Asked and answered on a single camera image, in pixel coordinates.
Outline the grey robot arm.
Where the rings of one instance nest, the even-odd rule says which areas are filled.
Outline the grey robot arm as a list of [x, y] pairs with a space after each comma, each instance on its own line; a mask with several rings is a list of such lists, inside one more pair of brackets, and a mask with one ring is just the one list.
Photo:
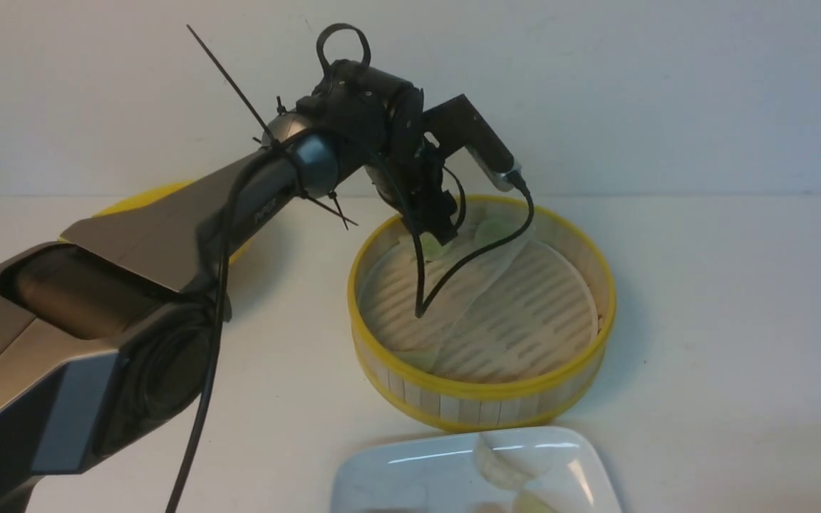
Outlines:
[[454, 201], [425, 139], [445, 105], [423, 104], [410, 81], [337, 61], [250, 155], [0, 263], [0, 512], [208, 402], [232, 255], [293, 200], [367, 167], [413, 227], [449, 236]]

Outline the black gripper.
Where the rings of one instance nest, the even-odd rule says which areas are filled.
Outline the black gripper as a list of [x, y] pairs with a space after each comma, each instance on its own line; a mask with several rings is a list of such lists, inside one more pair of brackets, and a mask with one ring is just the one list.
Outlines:
[[446, 246], [458, 236], [453, 215], [459, 213], [459, 205], [443, 187], [444, 163], [437, 146], [424, 139], [406, 165], [392, 156], [381, 157], [367, 165], [367, 173], [408, 232], [430, 234]]

